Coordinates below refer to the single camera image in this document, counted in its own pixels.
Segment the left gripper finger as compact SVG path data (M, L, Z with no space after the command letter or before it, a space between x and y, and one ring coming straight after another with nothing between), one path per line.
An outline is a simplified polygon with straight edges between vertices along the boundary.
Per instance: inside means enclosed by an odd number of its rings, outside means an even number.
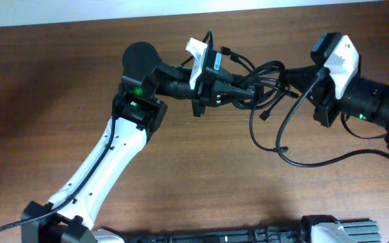
M211 88L211 106L218 107L232 101L247 100L254 97L254 92L243 90L231 84L216 80Z
M242 75L232 74L228 70L220 67L217 71L216 82L224 84L235 84L242 78Z

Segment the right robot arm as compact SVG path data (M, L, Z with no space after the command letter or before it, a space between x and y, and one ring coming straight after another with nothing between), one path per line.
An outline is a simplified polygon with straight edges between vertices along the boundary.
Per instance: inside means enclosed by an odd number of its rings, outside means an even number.
M389 159L389 84L361 75L361 56L349 36L327 32L311 51L312 66L284 70L279 79L314 106L313 118L329 128L339 117L356 117L386 130Z

